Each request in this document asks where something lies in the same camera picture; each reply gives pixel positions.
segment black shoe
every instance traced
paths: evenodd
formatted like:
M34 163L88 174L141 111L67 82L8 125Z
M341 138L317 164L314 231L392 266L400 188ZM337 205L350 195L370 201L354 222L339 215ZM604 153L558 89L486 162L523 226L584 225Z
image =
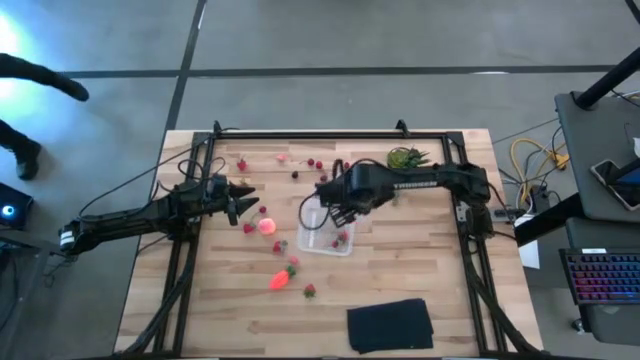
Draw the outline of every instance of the black shoe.
M82 84L77 81L73 81L62 74L55 74L52 86L76 100L89 100L89 92L84 86L82 86Z
M16 172L22 180L32 180L38 174L38 154L42 150L42 145L33 140L14 150L16 156Z

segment clear plastic container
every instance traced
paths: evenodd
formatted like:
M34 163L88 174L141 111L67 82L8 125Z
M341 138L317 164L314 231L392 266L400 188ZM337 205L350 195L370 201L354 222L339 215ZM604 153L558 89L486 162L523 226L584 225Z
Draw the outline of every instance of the clear plastic container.
M311 198L302 207L302 220L305 225L314 228L327 216L327 211L327 208L320 206L317 198ZM318 254L347 256L353 251L354 235L355 223L337 228L331 218L328 218L318 230L307 230L298 225L298 248Z

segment black cloth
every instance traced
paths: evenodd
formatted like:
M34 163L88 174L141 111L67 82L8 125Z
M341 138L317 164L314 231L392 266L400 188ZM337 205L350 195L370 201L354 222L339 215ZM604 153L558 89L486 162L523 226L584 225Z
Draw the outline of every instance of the black cloth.
M349 344L360 354L433 348L433 327L422 299L347 310L347 326Z

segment glowing pink ball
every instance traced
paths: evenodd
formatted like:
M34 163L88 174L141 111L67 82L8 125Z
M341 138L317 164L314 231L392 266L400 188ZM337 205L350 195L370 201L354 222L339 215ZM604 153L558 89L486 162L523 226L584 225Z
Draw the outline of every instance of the glowing pink ball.
M271 218L264 218L258 222L258 231L262 235L271 235L276 232L276 222Z

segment wire bundle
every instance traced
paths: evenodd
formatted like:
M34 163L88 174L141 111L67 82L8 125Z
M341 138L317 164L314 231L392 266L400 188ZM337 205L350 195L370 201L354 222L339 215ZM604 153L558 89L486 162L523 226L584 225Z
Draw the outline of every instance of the wire bundle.
M555 138L556 136L558 136L558 134L560 133L561 128L558 128L551 140L549 141L549 143L546 146L542 146L540 143L538 143L535 140L532 139L527 139L527 138L520 138L520 139L516 139L512 144L511 144L511 148L510 148L510 158L511 158L511 163L513 165L513 167L516 169L516 173L518 174L518 177L520 178L519 180L514 178L513 176L509 175L507 172L505 172L504 170L500 170L501 173L507 175L509 177L509 180L507 181L507 183L511 183L514 185L518 185L518 192L516 195L516 202L515 205L517 208L519 208L520 206L524 205L525 202L527 201L527 199L529 199L529 210L527 212L531 212L532 208L533 208L533 201L531 201L530 197L530 192L531 192L531 187L532 187L532 182L536 181L536 180L540 180L541 182L541 186L543 186L546 183L546 179L547 176L549 176L549 174L551 174L553 171L557 170L558 168L562 167L563 165L566 164L567 160L564 160L562 162L559 162L558 159L558 150L561 150L562 148L564 148L566 146L566 143L561 144L560 146L558 146L557 148L555 147ZM521 169L520 164L518 163L517 159L516 159L516 147L518 146L518 144L521 143L529 143L532 144L534 146L536 146L538 148L538 150L533 151L532 153L530 153L526 160L525 160L525 167L524 167L524 171ZM540 156L542 156L543 154L545 154L545 159L544 161L540 164L540 166L538 167L538 170L535 172L535 175L531 178L528 177L528 171L529 171L529 165L530 162L529 160L531 159L531 157L533 155L537 156L534 158L532 163L535 163ZM555 166L553 167L553 169L542 173L542 171L544 170L544 166L547 164L547 162L549 162L549 160L551 160ZM558 195L557 192L555 191L550 191L550 193L556 195L556 197L558 197L558 200L560 200L560 196Z

